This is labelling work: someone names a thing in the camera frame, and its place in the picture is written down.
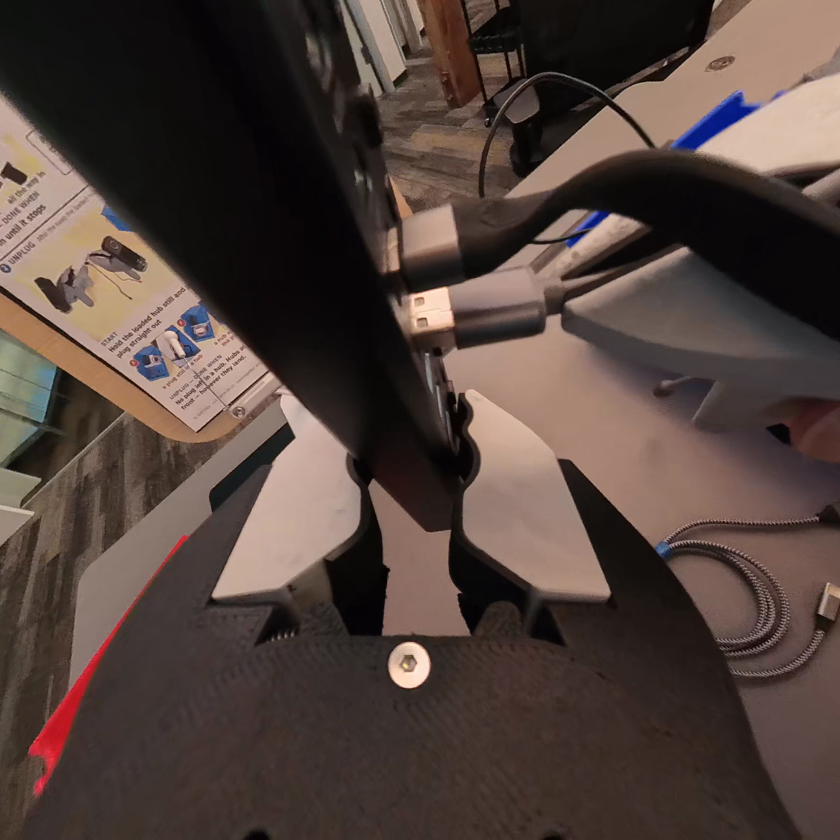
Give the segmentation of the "person's right hand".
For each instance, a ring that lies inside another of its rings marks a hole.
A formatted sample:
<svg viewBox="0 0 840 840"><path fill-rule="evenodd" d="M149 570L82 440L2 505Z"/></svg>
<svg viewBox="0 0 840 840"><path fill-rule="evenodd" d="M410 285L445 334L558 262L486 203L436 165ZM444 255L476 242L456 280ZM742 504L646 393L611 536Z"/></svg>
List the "person's right hand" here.
<svg viewBox="0 0 840 840"><path fill-rule="evenodd" d="M811 459L839 464L839 402L798 401L785 424L794 450Z"/></svg>

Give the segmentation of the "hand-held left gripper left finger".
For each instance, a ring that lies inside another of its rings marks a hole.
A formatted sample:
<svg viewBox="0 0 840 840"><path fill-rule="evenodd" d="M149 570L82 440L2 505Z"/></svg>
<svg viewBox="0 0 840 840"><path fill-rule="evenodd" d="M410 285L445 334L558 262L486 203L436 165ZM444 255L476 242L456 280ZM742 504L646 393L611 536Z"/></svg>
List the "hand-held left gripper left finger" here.
<svg viewBox="0 0 840 840"><path fill-rule="evenodd" d="M333 606L346 631L380 636L389 570L370 477L291 394L292 434L275 457L211 596L269 606L261 636L295 636L306 613Z"/></svg>

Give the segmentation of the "braided usb cable blue tape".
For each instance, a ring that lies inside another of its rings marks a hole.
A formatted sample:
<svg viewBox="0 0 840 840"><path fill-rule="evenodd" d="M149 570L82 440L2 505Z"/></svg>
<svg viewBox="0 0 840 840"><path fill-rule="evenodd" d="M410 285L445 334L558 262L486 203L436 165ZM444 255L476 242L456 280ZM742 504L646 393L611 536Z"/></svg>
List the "braided usb cable blue tape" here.
<svg viewBox="0 0 840 840"><path fill-rule="evenodd" d="M817 651L836 624L839 614L839 588L824 584L814 611L811 638L803 650L789 662L771 668L744 669L737 666L743 659L756 659L776 649L791 627L791 602L775 575L751 555L720 542L688 539L687 535L702 529L752 529L772 531L839 525L838 502L826 505L810 517L782 520L743 520L707 518L695 520L670 533L655 545L660 558L669 562L683 556L697 556L726 564L737 572L750 589L756 605L752 629L740 637L716 637L718 649L728 662L733 678L752 682L788 678L811 663Z"/></svg>

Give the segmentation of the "printed instruction sheet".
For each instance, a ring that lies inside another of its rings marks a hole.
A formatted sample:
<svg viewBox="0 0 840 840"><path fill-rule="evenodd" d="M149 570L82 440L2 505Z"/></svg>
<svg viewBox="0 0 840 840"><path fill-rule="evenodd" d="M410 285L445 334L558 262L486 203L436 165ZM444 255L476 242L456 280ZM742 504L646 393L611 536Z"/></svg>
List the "printed instruction sheet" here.
<svg viewBox="0 0 840 840"><path fill-rule="evenodd" d="M11 101L1 103L2 291L199 431L266 366Z"/></svg>

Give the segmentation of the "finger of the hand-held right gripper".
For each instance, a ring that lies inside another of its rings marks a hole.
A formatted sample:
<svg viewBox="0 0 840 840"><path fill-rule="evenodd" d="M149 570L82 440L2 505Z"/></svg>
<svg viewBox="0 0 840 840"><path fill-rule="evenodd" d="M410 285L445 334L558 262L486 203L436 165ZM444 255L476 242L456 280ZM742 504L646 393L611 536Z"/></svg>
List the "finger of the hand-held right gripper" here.
<svg viewBox="0 0 840 840"><path fill-rule="evenodd" d="M799 86L704 143L704 155L801 186L838 208L839 86ZM679 246L640 223L607 219L558 257L558 278L619 277Z"/></svg>
<svg viewBox="0 0 840 840"><path fill-rule="evenodd" d="M783 397L839 397L837 341L688 251L566 303L561 324L625 362Z"/></svg>

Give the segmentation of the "wooden backing board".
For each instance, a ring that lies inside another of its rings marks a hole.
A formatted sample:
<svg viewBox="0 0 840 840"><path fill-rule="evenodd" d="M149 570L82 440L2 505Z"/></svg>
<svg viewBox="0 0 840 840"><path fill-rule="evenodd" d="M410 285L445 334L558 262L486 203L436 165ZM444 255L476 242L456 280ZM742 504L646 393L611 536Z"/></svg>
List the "wooden backing board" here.
<svg viewBox="0 0 840 840"><path fill-rule="evenodd" d="M237 420L223 409L194 432L138 385L5 291L1 293L1 329L163 437L188 444L209 442L235 431L245 419Z"/></svg>

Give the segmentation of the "blue plastic bin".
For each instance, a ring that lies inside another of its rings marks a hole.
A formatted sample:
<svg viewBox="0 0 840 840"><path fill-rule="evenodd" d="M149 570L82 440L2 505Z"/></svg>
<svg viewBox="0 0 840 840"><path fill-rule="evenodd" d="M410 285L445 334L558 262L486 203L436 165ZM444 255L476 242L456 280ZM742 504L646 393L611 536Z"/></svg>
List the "blue plastic bin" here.
<svg viewBox="0 0 840 840"><path fill-rule="evenodd" d="M723 130L760 110L765 104L762 101L747 101L743 91L735 91L677 139L668 142L666 148L696 151L701 145L717 136ZM572 235L564 240L565 244L570 248L573 247L593 229L600 226L607 217L608 213L605 212L591 213L573 230Z"/></svg>

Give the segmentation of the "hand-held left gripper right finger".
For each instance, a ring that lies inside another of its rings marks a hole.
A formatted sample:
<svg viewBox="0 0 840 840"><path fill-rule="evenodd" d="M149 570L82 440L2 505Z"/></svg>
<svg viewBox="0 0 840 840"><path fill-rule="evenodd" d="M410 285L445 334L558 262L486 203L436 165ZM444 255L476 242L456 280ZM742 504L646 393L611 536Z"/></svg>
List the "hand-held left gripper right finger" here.
<svg viewBox="0 0 840 840"><path fill-rule="evenodd" d="M497 602L530 637L561 642L553 604L605 604L612 592L551 447L477 391L458 398L463 485L455 504L448 572L475 632Z"/></svg>

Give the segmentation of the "black usb hub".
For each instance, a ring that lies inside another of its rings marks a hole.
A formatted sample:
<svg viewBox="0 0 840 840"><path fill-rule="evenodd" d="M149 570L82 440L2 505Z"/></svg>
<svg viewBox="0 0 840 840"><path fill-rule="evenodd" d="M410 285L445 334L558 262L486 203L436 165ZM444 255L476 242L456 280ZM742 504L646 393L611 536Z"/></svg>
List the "black usb hub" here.
<svg viewBox="0 0 840 840"><path fill-rule="evenodd" d="M2 93L424 530L461 479L340 2L2 2Z"/></svg>

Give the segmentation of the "red plastic bin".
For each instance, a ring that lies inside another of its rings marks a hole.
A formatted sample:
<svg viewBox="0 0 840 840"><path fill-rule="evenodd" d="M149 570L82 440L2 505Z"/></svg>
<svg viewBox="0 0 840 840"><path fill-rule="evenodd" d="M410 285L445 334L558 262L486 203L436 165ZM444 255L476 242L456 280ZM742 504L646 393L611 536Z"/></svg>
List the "red plastic bin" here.
<svg viewBox="0 0 840 840"><path fill-rule="evenodd" d="M28 748L28 756L41 760L42 773L37 778L33 787L33 796L37 800L45 791L47 784L54 773L62 753L65 750L73 723L77 717L81 702L88 690L93 676L95 675L103 656L113 639L116 637L121 626L131 614L141 596L149 588L154 577L166 566L175 553L189 540L184 534L166 555L158 569L153 572L150 579L143 586L140 593L135 596L125 613L115 624L111 633L102 642L96 653L91 657L86 667L80 672L78 678L69 687L64 699L59 703L57 709L51 714L38 736Z"/></svg>

